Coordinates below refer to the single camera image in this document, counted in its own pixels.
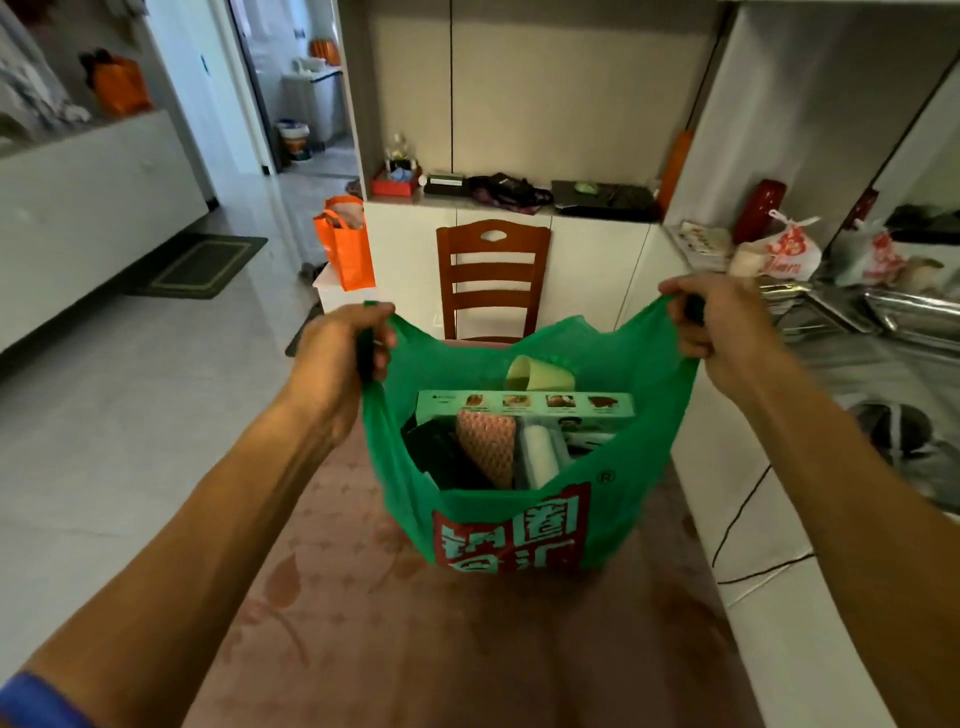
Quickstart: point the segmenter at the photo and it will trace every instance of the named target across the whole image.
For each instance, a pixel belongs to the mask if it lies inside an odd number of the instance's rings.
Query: doorway
[[[229,0],[228,7],[276,170],[359,178],[332,0]]]

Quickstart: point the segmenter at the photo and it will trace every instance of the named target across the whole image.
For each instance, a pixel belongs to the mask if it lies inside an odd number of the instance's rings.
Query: red vase
[[[733,244],[759,240],[770,225],[770,210],[780,209],[786,195],[786,185],[776,180],[763,180],[755,188],[740,218],[733,226]]]

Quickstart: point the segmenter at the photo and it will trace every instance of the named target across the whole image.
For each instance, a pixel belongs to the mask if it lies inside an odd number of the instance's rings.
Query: white bucket
[[[283,147],[293,161],[307,161],[313,157],[310,150],[310,127],[302,122],[283,122],[276,125],[283,139]]]

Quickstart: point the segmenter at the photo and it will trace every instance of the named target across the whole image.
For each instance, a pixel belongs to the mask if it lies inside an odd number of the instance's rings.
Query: yellow cup
[[[575,384],[563,367],[529,356],[518,356],[507,372],[509,392],[572,392]]]

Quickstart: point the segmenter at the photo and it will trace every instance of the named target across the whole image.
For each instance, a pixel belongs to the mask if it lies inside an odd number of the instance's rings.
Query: forearm
[[[27,669],[98,728],[180,725],[253,578],[331,449],[323,425],[282,403],[271,406]]]
[[[857,651],[901,728],[956,725],[960,529],[900,479],[799,361],[772,356],[741,407]]]

